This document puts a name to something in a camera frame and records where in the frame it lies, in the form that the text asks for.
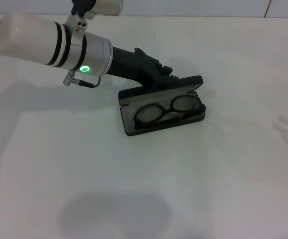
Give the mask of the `black glasses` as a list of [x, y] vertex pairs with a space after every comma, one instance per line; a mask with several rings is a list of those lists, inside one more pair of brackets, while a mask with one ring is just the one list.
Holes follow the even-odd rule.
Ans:
[[134, 115], [136, 129], [155, 127], [179, 122], [205, 112], [206, 106], [194, 95], [179, 95], [171, 100], [169, 107], [151, 103], [138, 109]]

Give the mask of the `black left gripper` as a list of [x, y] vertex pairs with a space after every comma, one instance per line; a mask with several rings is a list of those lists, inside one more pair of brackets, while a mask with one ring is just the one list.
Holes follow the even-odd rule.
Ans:
[[171, 75], [172, 68], [162, 65], [139, 48], [134, 52], [113, 48], [107, 74], [136, 81], [147, 88], [173, 88], [180, 78]]

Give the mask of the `black glasses case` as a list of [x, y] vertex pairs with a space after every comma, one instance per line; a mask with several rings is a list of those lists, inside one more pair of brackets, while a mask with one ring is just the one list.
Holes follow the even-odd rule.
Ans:
[[179, 95], [194, 95], [199, 97], [196, 90], [203, 83], [203, 78], [198, 75], [180, 79], [178, 84], [173, 88], [146, 89], [144, 87], [137, 87], [120, 91], [120, 112], [126, 135], [135, 136], [204, 120], [206, 111], [194, 117], [181, 120], [179, 122], [168, 123], [143, 129], [136, 129], [134, 122], [134, 115], [136, 111], [145, 105], [151, 103], [158, 103], [165, 108], [168, 108], [171, 100]]

